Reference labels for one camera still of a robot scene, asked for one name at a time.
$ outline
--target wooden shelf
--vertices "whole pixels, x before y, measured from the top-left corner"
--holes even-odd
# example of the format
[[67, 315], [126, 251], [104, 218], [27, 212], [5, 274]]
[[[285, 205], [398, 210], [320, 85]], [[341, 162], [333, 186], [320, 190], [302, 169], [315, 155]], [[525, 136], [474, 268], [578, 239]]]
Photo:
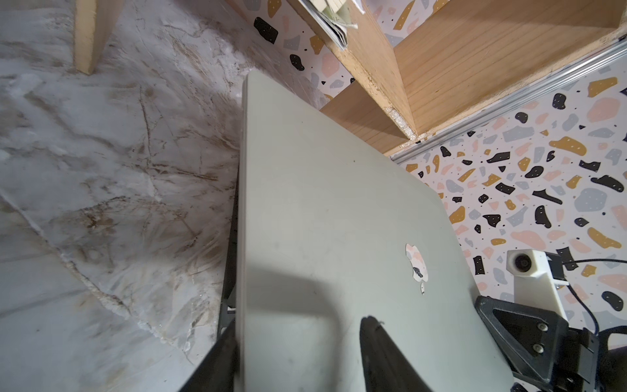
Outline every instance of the wooden shelf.
[[[383, 114], [394, 124], [396, 129], [391, 130], [394, 136], [399, 136], [405, 141], [414, 139], [416, 137], [414, 119], [403, 87], [401, 72], [396, 63], [394, 48], [372, 17], [368, 7], [365, 7], [366, 13], [362, 15], [351, 0], [346, 2], [351, 21], [359, 28], [348, 29], [348, 48], [341, 50], [298, 0], [288, 0], [288, 3], [351, 73], [362, 91], [366, 93], [364, 98], [371, 98], [376, 107], [381, 108]], [[344, 90], [353, 90], [345, 96], [354, 97], [356, 94], [354, 84]], [[344, 113], [345, 109], [340, 108], [340, 112]]]
[[355, 83], [322, 112], [391, 155], [610, 45], [627, 33], [625, 2], [452, 0], [394, 48], [415, 137], [403, 140]]

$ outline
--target wooden leg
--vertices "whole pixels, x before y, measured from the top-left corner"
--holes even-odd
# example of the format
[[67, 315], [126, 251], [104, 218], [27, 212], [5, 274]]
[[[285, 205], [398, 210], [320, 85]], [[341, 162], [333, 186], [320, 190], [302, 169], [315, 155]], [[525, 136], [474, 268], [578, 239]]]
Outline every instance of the wooden leg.
[[76, 0], [74, 64], [91, 75], [107, 44], [124, 0]]

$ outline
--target black plastic part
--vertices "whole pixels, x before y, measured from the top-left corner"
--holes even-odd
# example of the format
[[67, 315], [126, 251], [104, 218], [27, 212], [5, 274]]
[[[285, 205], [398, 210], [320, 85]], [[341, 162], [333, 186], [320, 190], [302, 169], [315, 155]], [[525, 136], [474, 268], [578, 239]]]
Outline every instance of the black plastic part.
[[531, 269], [531, 259], [527, 255], [518, 255], [514, 260], [514, 265], [520, 272], [527, 272]]
[[366, 392], [431, 392], [373, 316], [361, 319], [359, 342]]
[[611, 334], [627, 335], [627, 326], [613, 327], [599, 332], [599, 391], [627, 391], [627, 347], [608, 349]]
[[546, 392], [594, 391], [599, 338], [592, 332], [569, 329], [555, 312], [482, 295], [475, 308], [517, 378]]
[[547, 255], [547, 260], [549, 261], [549, 268], [551, 269], [551, 275], [553, 276], [553, 279], [566, 280], [566, 276], [564, 275], [564, 262], [570, 262], [572, 260], [572, 257], [570, 260], [568, 258], [566, 258], [565, 260], [563, 257], [556, 253], [545, 253]]
[[233, 391], [233, 376], [239, 368], [238, 351], [233, 321], [179, 392]]
[[233, 214], [231, 215], [231, 232], [226, 251], [226, 263], [224, 266], [224, 283], [222, 284], [222, 298], [220, 300], [220, 313], [218, 315], [218, 337], [233, 320], [235, 311], [229, 311], [229, 307], [235, 309], [235, 282], [237, 278], [237, 226], [238, 226], [238, 200], [240, 195], [240, 176], [238, 175], [235, 186], [235, 200], [233, 201]]

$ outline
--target black cable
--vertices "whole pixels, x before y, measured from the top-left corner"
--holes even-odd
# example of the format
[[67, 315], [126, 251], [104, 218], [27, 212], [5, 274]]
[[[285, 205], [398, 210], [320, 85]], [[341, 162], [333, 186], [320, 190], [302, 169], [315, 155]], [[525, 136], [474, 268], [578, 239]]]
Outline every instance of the black cable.
[[[571, 262], [562, 262], [562, 264], [571, 264], [571, 263], [591, 263], [591, 262], [616, 262], [616, 263], [624, 263], [627, 264], [626, 260], [616, 260], [613, 258], [588, 258], [585, 260], [573, 260]], [[575, 292], [575, 289], [568, 285], [567, 286], [568, 289], [571, 291], [571, 294], [573, 297], [575, 297], [575, 299], [577, 300], [577, 302], [579, 302], [581, 304], [581, 306], [584, 307], [584, 309], [586, 310], [586, 312], [588, 312], [588, 314], [590, 315], [590, 317], [592, 317], [592, 321], [594, 323], [594, 334], [598, 335], [599, 334], [599, 322], [596, 320], [596, 317], [594, 316], [594, 313], [592, 313], [592, 311], [590, 310], [589, 307], [587, 307], [584, 302], [581, 300], [581, 298], [579, 298], [579, 296], [577, 295], [577, 293]]]
[[588, 258], [587, 260], [577, 260], [572, 262], [562, 262], [562, 264], [572, 264], [572, 263], [590, 263], [590, 262], [616, 262], [616, 263], [625, 263], [627, 264], [627, 260], [616, 260], [613, 258]]
[[590, 317], [592, 317], [592, 321], [594, 322], [594, 334], [597, 335], [599, 333], [599, 322], [596, 320], [596, 317], [594, 316], [594, 314], [592, 313], [592, 311], [590, 310], [589, 307], [587, 307], [584, 302], [581, 300], [581, 298], [579, 298], [579, 296], [577, 295], [577, 293], [575, 292], [575, 289], [571, 286], [568, 285], [566, 286], [568, 287], [568, 289], [571, 291], [573, 297], [575, 297], [575, 299], [577, 300], [577, 302], [579, 302], [581, 304], [581, 306], [584, 307], [584, 309], [586, 310], [586, 312], [588, 312], [588, 314], [590, 315]]

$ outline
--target paper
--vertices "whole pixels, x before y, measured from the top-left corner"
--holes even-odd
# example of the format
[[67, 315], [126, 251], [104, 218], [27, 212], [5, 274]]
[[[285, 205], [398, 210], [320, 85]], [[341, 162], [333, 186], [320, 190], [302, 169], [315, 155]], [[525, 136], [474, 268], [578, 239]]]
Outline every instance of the paper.
[[333, 11], [331, 3], [334, 3], [334, 7], [338, 5], [338, 0], [298, 0], [300, 4], [309, 12], [313, 17], [313, 20], [320, 25], [325, 33], [331, 38], [331, 40], [340, 48], [345, 50], [348, 44], [346, 38], [347, 28], [356, 29], [357, 25], [351, 23], [350, 12], [345, 0], [342, 4]]

